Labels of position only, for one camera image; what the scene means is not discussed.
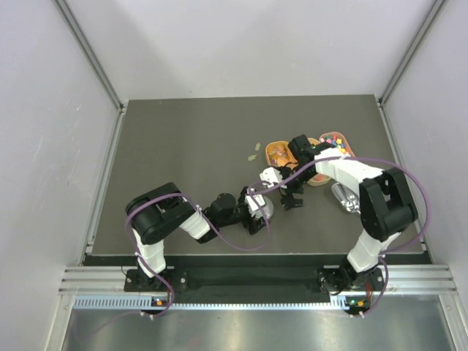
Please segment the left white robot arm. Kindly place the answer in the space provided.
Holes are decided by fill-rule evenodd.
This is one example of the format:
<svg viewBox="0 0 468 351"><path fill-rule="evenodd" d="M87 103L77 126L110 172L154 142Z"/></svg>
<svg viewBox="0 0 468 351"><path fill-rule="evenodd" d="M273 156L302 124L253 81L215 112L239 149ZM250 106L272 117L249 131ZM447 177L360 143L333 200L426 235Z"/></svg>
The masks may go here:
<svg viewBox="0 0 468 351"><path fill-rule="evenodd" d="M181 229L200 244L217 237L217 230L235 224L254 235L273 216L274 206L269 198L251 197L243 188L238 198L221 193L209 207L193 207L169 182L136 197L126 206L126 213L137 244L140 280L148 289L158 290L166 280L164 240L172 232Z"/></svg>

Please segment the silver metal scoop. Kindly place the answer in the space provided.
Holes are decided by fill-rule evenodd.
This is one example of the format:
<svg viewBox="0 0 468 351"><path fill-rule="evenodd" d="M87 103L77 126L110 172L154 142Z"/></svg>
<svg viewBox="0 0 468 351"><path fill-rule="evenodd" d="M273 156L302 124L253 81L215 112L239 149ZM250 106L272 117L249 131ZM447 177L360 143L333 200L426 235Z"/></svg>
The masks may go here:
<svg viewBox="0 0 468 351"><path fill-rule="evenodd" d="M359 197L352 190L340 183L334 183L331 190L346 212L351 214L361 213Z"/></svg>

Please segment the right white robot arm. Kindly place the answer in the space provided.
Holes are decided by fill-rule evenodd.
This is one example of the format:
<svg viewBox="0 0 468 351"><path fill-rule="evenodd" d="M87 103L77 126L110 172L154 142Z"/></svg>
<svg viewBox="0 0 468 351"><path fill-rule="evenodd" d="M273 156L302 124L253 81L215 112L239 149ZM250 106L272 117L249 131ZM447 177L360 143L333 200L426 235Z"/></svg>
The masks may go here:
<svg viewBox="0 0 468 351"><path fill-rule="evenodd" d="M416 219L418 210L405 174L397 167L383 170L353 160L336 146L324 142L312 145L305 135L288 143L297 162L291 169L277 167L277 176L286 180L282 205L289 210L302 206L294 194L317 174L333 179L357 195L363 232L340 264L343 284L356 290L368 280L368 271L378 264L378 256Z"/></svg>

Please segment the orange tray yellow gummies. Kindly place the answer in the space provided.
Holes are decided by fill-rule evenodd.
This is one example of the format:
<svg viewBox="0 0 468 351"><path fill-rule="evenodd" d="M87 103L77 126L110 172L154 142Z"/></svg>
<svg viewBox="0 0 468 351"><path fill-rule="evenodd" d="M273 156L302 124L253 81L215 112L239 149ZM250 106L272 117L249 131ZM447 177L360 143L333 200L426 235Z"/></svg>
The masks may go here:
<svg viewBox="0 0 468 351"><path fill-rule="evenodd" d="M297 160L291 154L288 142L279 140L269 143L265 147L266 162L274 167L289 167L293 169L297 165Z"/></svg>

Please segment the clear round jar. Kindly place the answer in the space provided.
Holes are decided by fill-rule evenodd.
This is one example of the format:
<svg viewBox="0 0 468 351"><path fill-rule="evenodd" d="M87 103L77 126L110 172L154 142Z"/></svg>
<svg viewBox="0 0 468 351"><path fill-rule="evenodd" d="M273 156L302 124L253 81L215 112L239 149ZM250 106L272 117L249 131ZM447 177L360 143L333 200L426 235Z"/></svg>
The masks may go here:
<svg viewBox="0 0 468 351"><path fill-rule="evenodd" d="M273 202L268 198L263 196L263 204L261 205L264 214L267 219L270 219L274 214L274 205Z"/></svg>

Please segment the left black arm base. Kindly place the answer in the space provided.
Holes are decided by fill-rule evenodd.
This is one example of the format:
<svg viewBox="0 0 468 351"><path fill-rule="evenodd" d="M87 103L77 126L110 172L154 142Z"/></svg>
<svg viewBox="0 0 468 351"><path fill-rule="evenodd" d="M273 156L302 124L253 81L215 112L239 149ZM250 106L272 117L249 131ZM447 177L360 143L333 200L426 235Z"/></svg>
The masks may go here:
<svg viewBox="0 0 468 351"><path fill-rule="evenodd" d="M121 272L124 275L124 291L128 293L152 293L152 292L169 292L169 287L156 277L147 276L143 270L137 266L124 270L121 267Z"/></svg>

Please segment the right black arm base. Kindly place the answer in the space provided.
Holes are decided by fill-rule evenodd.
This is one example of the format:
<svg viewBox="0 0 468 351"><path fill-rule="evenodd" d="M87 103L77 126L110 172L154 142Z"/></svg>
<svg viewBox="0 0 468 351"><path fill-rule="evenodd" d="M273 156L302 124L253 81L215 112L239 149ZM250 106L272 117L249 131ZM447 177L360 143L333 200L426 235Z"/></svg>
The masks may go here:
<svg viewBox="0 0 468 351"><path fill-rule="evenodd" d="M317 280L320 289L330 295L342 292L380 291L385 281L384 274L377 266L356 273L351 266L322 266L317 269Z"/></svg>

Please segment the pink tray colourful candies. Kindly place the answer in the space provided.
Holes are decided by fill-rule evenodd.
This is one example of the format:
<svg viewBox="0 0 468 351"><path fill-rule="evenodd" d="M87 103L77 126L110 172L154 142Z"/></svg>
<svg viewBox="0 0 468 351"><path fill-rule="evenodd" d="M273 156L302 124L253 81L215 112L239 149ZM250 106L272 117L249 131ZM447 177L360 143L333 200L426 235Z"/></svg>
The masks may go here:
<svg viewBox="0 0 468 351"><path fill-rule="evenodd" d="M347 156L355 156L346 137L340 132L327 132L319 137L320 142L330 143Z"/></svg>

